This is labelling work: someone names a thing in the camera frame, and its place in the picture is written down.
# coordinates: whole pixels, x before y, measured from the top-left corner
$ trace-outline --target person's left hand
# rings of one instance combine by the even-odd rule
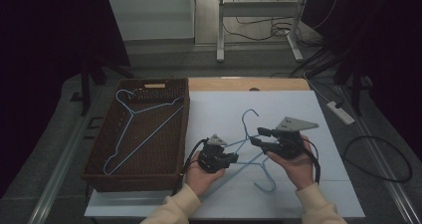
[[[204,171],[198,164],[199,151],[195,152],[186,172],[186,184],[197,196],[203,195],[211,184],[223,176],[226,169],[220,169],[216,173]]]

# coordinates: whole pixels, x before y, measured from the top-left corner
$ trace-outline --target sleeve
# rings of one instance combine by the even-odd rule
[[[170,197],[164,199],[164,203],[152,211],[141,224],[160,223],[189,223],[189,216],[192,215],[201,201],[187,184],[183,184],[182,189]]]
[[[296,194],[304,207],[304,216],[302,217],[304,224],[346,223],[344,219],[337,214],[335,205],[329,203],[323,197],[316,183],[297,191]]]

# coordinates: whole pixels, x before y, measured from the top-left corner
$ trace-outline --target hand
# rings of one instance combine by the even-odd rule
[[[226,170],[220,169],[216,173],[208,173],[199,166],[198,157],[199,151],[195,152],[187,169],[186,184],[197,196],[201,196],[215,180],[224,175]]]
[[[302,138],[305,139],[305,148],[312,152],[308,137],[302,135]],[[269,151],[267,152],[267,155],[286,171],[289,179],[298,190],[306,188],[314,183],[313,162],[306,154],[302,153],[299,157],[292,160],[285,160]]]

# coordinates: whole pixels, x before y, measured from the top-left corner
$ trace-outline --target power strip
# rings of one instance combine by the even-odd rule
[[[354,123],[354,119],[347,112],[345,112],[342,108],[336,108],[335,105],[335,102],[326,104],[326,106],[329,107],[329,109],[334,112],[346,125]]]

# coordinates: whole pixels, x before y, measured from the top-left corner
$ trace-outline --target white wall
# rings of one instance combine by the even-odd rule
[[[109,0],[124,41],[194,37],[193,0]]]

